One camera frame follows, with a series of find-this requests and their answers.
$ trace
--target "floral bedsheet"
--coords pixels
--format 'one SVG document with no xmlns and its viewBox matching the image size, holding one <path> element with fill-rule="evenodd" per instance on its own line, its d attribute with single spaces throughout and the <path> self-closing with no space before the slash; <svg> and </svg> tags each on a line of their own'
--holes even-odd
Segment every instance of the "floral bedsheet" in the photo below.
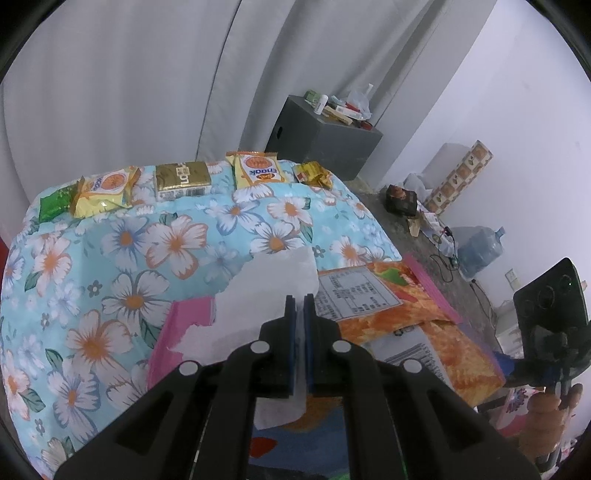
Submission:
<svg viewBox="0 0 591 480">
<path fill-rule="evenodd" d="M 203 197 L 157 203 L 146 167 L 131 209 L 39 224 L 39 198 L 59 187 L 29 208 L 2 282 L 0 364 L 19 439 L 43 478 L 146 392 L 172 301 L 214 295 L 253 255 L 303 245 L 319 270 L 401 259 L 338 178 L 331 191 L 235 190 L 227 161 L 208 169 Z"/>
</svg>

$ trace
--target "small bottle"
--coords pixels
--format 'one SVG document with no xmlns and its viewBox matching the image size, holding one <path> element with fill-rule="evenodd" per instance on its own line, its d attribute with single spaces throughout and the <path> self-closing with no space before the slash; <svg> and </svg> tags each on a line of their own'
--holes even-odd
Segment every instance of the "small bottle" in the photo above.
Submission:
<svg viewBox="0 0 591 480">
<path fill-rule="evenodd" d="M 316 107 L 314 108 L 314 113 L 316 115 L 320 115 L 322 113 L 322 110 L 324 110 L 324 107 L 326 106 L 326 102 L 329 101 L 328 96 L 326 95 L 321 95 L 320 99 L 318 100 L 318 103 L 316 104 Z"/>
</svg>

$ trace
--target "silver bolt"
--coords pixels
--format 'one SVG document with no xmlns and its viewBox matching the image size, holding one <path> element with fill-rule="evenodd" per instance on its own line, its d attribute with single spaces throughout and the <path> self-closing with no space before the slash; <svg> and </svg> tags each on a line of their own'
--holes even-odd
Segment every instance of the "silver bolt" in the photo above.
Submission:
<svg viewBox="0 0 591 480">
<path fill-rule="evenodd" d="M 421 362 L 415 360 L 414 358 L 405 360 L 404 363 L 402 363 L 402 366 L 410 374 L 417 374 L 423 369 Z"/>
<path fill-rule="evenodd" d="M 263 340 L 257 340 L 256 342 L 251 343 L 251 350 L 254 353 L 267 353 L 269 348 L 271 348 L 269 344 Z"/>
<path fill-rule="evenodd" d="M 333 343 L 333 350 L 337 353 L 347 353 L 351 350 L 351 344 L 345 340 L 337 340 Z"/>
<path fill-rule="evenodd" d="M 191 360 L 183 362 L 178 366 L 178 371 L 181 375 L 184 375 L 185 377 L 196 374 L 198 370 L 199 365 L 197 365 L 196 362 L 192 362 Z"/>
</svg>

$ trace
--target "white plastic bag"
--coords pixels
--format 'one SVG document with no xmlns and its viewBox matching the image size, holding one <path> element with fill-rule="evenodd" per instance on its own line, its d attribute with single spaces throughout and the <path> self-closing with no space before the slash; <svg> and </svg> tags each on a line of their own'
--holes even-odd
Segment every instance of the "white plastic bag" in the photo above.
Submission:
<svg viewBox="0 0 591 480">
<path fill-rule="evenodd" d="M 409 173 L 406 180 L 404 180 L 404 188 L 416 192 L 419 202 L 424 203 L 426 198 L 431 195 L 433 189 L 428 189 L 416 173 Z"/>
<path fill-rule="evenodd" d="M 354 88 L 347 95 L 347 103 L 359 109 L 359 111 L 363 115 L 363 120 L 368 120 L 369 118 L 371 118 L 371 112 L 369 111 L 368 95 L 371 92 L 372 88 L 374 88 L 374 86 L 371 83 L 368 83 L 368 86 L 365 89 L 365 91 Z"/>
</svg>

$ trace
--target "golden wrapper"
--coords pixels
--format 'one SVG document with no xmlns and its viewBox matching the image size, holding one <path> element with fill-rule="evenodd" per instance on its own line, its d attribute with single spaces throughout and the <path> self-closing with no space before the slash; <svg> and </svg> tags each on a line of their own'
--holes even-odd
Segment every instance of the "golden wrapper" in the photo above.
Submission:
<svg viewBox="0 0 591 480">
<path fill-rule="evenodd" d="M 156 166 L 156 188 L 163 190 L 204 187 L 212 184 L 207 165 L 202 161 L 167 163 Z"/>
<path fill-rule="evenodd" d="M 202 161 L 157 165 L 154 178 L 156 197 L 164 202 L 207 195 L 212 188 L 212 178 Z"/>
<path fill-rule="evenodd" d="M 293 171 L 300 183 L 332 190 L 331 173 L 316 161 L 294 165 Z"/>
</svg>

